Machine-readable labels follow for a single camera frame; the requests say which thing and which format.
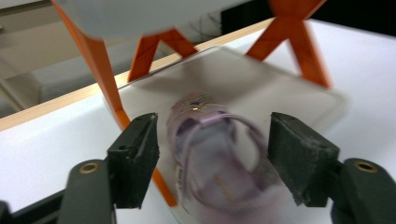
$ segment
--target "table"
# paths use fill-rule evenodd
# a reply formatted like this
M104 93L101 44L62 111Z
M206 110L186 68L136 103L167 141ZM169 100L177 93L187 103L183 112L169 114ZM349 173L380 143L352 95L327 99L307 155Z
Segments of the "table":
M253 25L199 48L223 44L244 51L268 23ZM345 115L322 134L341 148L340 161L351 157L370 160L381 164L395 178L396 139L393 133L396 132L396 119L393 115L396 103L391 96L396 93L396 64L392 61L396 56L396 40L325 22L310 21L309 24L334 88L344 92L350 100ZM172 55L161 59L153 68L176 58ZM267 62L298 74L286 44L280 46ZM124 84L126 76L117 76L119 86ZM97 86L93 85L0 119L0 147L3 151L0 198L10 203L13 211L61 189L68 170L75 164L87 159L102 159L106 155L106 148L120 134L120 129L104 108L98 92ZM73 113L78 116L73 119L66 116ZM89 122L87 115L90 120L101 122ZM95 136L100 136L100 140L92 141ZM158 200L158 197L158 194L150 194L148 201ZM163 209L164 203L143 206L142 211L119 211L119 222L126 223L124 221L132 217L134 223L176 223L172 214ZM152 209L158 216L150 215ZM293 223L318 223L318 220L331 223L329 206L314 212L299 207L285 213L284 218L293 220Z

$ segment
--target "orange metal bar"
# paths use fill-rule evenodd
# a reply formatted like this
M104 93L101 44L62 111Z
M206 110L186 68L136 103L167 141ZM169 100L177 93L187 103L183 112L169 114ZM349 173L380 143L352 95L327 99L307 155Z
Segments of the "orange metal bar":
M128 82L137 80L149 73L160 41L163 41L183 58L198 52L194 45L177 29L170 29L155 35L142 36L129 72Z
M283 41L290 40L302 78L330 88L330 81L318 58L312 39L304 25L325 0L269 0L276 18L247 52L259 61L265 60Z
M92 74L95 77L104 96L106 97L106 101L109 104L118 124L124 130L131 121L122 107L120 94L114 79L110 61L107 56L105 43L103 40L95 40L84 35L64 14L62 9L56 4L54 0L52 0L52 4L60 14L64 24L70 32L70 35L75 40L82 56L84 57L87 65L90 67ZM157 188L165 198L168 205L176 206L177 201L171 190L168 188L168 186L166 186L163 176L157 168L154 170L152 179L154 180L154 183L157 185Z

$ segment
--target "wooden table edge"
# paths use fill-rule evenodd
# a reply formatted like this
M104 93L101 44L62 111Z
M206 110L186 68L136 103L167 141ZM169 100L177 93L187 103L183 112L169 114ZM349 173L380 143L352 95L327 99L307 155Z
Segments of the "wooden table edge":
M245 35L252 34L254 32L260 31L262 29L265 29L268 27L268 25L271 23L273 19L265 20L258 22L256 24L250 25L246 28L243 28L241 30L229 33L227 35L220 36L218 38L209 40L203 44L197 45L196 47L198 50L202 49L207 49L212 46L216 45L223 45L226 43L229 43L235 39L241 38ZM166 64L169 64L175 60L177 60L179 57L176 54L169 55L167 57L161 58L160 60L157 60L153 62L151 66L151 70L157 69L159 67L162 67ZM121 73L117 76L115 76L117 86L123 86L125 85L126 79L128 76L128 72ZM35 105L33 107L30 107L28 109L22 110L18 113L12 114L10 116L7 116L5 118L0 119L0 132L12 127L15 127L17 125L23 124L24 122L27 122L31 119L36 119L38 117L41 117L43 115L46 115L50 112L53 112L57 109L60 109L62 107L65 107L67 105L71 105L75 102L78 102L80 100L83 100L87 97L93 96L95 94L100 93L100 88L97 84L92 84L88 87L84 87L82 89L79 89L77 91L70 92L66 95L63 95L61 97L55 98L53 100L47 101L43 104L40 105Z

